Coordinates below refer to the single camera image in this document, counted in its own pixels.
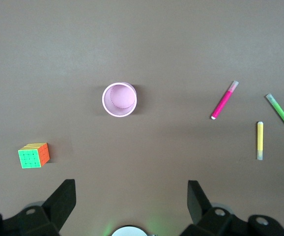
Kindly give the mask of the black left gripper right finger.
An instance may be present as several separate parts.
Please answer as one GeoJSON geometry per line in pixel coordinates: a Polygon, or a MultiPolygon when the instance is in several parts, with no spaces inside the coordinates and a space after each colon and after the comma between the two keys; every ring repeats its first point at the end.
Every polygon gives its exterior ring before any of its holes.
{"type": "Polygon", "coordinates": [[[284,227],[266,215],[251,215],[247,221],[228,210],[212,206],[199,182],[188,181],[187,207],[192,224],[182,236],[284,236],[284,227]]]}

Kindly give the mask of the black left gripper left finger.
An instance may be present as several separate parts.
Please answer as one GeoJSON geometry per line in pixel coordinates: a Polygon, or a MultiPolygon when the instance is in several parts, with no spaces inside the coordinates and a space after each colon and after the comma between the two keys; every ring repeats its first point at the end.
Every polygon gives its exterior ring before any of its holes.
{"type": "Polygon", "coordinates": [[[41,206],[29,206],[8,219],[0,214],[0,236],[58,236],[75,206],[75,180],[66,179],[41,206]]]}

